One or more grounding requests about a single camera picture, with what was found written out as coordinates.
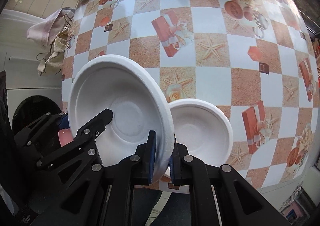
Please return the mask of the pink plastic plate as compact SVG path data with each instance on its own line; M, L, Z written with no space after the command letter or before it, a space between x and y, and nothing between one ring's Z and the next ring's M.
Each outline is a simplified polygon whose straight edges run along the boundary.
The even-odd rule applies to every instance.
M71 130L69 128L68 129L61 129L58 132L58 137L59 137L59 142L60 142L61 147L65 146L73 141L73 136L72 136Z

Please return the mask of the large white foam bowl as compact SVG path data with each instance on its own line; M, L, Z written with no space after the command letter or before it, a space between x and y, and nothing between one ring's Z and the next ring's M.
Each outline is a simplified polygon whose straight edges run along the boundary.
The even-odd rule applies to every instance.
M85 64L69 93L68 119L73 135L105 109L112 121L96 139L103 166L118 164L156 132L152 182L165 174L174 149L174 123L160 87L138 63L108 54Z

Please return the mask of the white washing machine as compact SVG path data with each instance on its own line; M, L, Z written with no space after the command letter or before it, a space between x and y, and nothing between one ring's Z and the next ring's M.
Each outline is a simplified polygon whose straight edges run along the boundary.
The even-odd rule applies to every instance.
M39 22L42 18L23 12L1 12L1 70L5 71L8 116L14 133L46 113L61 112L61 73L38 73L49 49L27 38L28 28Z

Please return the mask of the cream striped towel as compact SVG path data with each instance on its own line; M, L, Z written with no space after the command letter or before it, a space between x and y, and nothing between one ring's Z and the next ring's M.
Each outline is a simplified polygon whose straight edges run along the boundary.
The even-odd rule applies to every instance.
M50 52L37 67L39 76L57 75L62 71L68 33L69 28L66 27L56 35L50 47Z

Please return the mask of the pink towel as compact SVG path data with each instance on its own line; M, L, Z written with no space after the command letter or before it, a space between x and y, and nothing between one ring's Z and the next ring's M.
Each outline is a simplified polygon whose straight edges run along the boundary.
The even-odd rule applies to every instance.
M43 21L31 26L27 30L27 39L33 40L40 46L47 47L56 38L57 34L64 30L73 20L75 9L64 7L58 9Z

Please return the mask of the patterned vinyl tablecloth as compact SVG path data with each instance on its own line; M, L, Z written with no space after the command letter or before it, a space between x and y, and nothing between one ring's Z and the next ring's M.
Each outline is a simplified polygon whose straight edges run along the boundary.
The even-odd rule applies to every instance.
M299 177L318 117L318 71L293 0L80 0L62 71L62 101L90 60L139 63L168 102L197 98L229 118L229 157L257 189Z

